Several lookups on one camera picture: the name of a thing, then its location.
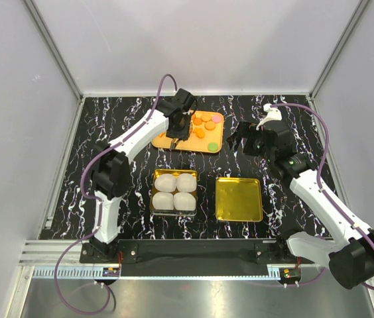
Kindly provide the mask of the orange fish cookie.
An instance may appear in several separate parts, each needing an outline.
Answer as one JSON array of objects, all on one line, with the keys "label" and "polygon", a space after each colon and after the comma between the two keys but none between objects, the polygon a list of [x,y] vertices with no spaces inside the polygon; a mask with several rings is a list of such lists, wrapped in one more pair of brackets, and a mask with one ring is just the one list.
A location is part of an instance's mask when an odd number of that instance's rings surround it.
[{"label": "orange fish cookie", "polygon": [[198,137],[198,138],[204,138],[205,137],[205,132],[201,128],[195,128],[193,130],[193,133]]}]

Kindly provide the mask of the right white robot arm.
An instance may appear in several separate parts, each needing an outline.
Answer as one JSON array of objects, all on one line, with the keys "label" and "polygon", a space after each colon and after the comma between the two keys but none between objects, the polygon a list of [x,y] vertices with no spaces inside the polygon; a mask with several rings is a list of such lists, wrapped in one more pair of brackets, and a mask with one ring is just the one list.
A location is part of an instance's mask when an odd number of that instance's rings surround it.
[{"label": "right white robot arm", "polygon": [[242,121],[227,138],[237,150],[265,159],[273,176],[312,210],[331,240],[289,230],[277,238],[276,255],[282,262],[305,258],[327,268],[338,284],[352,289],[374,277],[374,229],[354,215],[332,191],[324,187],[315,166],[296,151],[294,136],[283,121]]}]

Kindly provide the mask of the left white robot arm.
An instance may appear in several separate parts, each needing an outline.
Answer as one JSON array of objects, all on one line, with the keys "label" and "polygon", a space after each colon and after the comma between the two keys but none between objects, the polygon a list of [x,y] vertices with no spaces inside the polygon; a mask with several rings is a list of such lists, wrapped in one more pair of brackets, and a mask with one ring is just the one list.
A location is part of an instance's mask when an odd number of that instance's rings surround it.
[{"label": "left white robot arm", "polygon": [[81,190],[86,199],[95,200],[94,226],[88,240],[103,262],[117,257],[119,207],[132,184],[133,159],[162,133],[175,142],[188,140],[197,106],[196,97],[179,89],[173,97],[155,99],[152,109],[121,136],[95,146],[82,174]]}]

